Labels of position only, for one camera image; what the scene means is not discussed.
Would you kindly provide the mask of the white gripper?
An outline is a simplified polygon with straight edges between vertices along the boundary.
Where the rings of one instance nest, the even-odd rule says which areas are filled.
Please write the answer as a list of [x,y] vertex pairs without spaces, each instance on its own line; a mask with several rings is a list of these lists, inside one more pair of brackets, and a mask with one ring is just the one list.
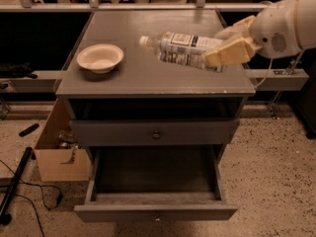
[[[298,0],[278,1],[256,18],[248,16],[219,31],[214,37],[226,41],[204,54],[206,64],[219,67],[247,63],[256,53],[272,59],[298,54],[301,48],[295,32],[297,4]],[[249,28],[253,39],[244,38],[249,35]]]

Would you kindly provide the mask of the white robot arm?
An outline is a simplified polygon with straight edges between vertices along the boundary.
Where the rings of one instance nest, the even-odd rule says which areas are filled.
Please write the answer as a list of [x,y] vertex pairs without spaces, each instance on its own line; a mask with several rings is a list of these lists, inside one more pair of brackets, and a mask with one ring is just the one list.
[[221,45],[203,57],[209,66],[249,62],[256,53],[277,59],[316,47],[316,0],[281,0],[218,32]]

